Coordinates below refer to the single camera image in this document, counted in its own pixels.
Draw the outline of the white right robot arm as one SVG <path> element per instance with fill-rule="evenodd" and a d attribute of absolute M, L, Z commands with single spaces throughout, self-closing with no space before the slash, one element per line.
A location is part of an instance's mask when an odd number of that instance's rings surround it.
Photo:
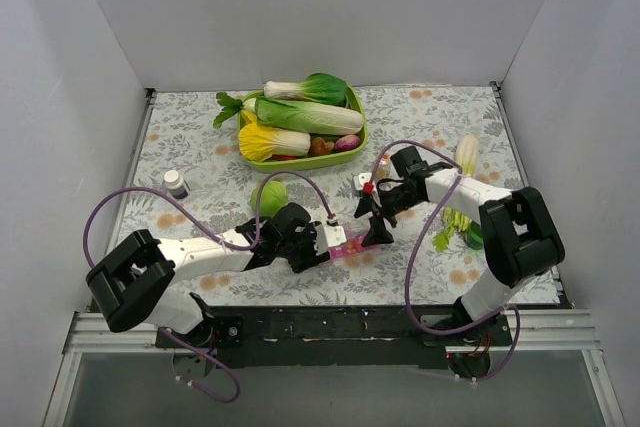
<path fill-rule="evenodd" d="M 367 216 L 369 230 L 363 245 L 394 241 L 397 215 L 430 202 L 437 210 L 449 206 L 477 223 L 482 231 L 487 268 L 453 305 L 446 323 L 425 326 L 413 309 L 410 321 L 432 336 L 455 336 L 475 344 L 489 331 L 489 322 L 534 278 L 565 259 L 565 248 L 541 193 L 533 187 L 509 190 L 465 176 L 452 159 L 442 156 L 430 164 L 423 145 L 409 140 L 392 142 L 395 179 L 370 178 L 361 189 L 355 217 Z"/>

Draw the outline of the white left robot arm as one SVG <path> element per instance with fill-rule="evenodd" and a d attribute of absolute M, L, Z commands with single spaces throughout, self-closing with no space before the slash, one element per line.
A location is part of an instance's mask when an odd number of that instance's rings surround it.
<path fill-rule="evenodd" d="M 86 283 L 109 329 L 128 331 L 141 323 L 177 332 L 193 347 L 205 345 L 213 324 L 205 303 L 176 283 L 216 273 L 244 272 L 281 258 L 301 273 L 331 259 L 346 242 L 344 228 L 313 221 L 296 203 L 273 217 L 252 219 L 220 235 L 157 239 L 146 229 L 133 232 L 86 276 Z"/>

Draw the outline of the pink weekly pill organizer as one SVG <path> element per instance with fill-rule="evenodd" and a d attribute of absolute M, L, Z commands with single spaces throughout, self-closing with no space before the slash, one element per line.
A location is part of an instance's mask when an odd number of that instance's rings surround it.
<path fill-rule="evenodd" d="M 379 248 L 379 245 L 367 245 L 363 244 L 365 240 L 365 234 L 350 235 L 347 241 L 338 247 L 333 247 L 329 250 L 330 259 L 332 261 L 342 260 L 347 257 L 362 254 Z"/>

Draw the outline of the clear pill bottle yellow capsules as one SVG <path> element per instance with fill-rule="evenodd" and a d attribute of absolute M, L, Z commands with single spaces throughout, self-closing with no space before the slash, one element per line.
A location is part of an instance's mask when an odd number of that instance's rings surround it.
<path fill-rule="evenodd" d="M 380 181 L 385 178 L 389 178 L 391 175 L 392 163 L 390 161 L 390 155 L 384 154 L 376 168 L 375 181 Z"/>

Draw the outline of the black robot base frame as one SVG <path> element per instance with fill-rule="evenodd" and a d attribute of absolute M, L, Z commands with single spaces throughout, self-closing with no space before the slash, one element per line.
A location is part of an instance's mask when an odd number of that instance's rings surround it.
<path fill-rule="evenodd" d="M 282 366 L 447 367 L 447 349 L 482 353 L 512 343 L 506 317 L 455 336 L 430 336 L 401 306 L 215 307 L 213 317 L 178 338 L 212 350 L 230 368 Z"/>

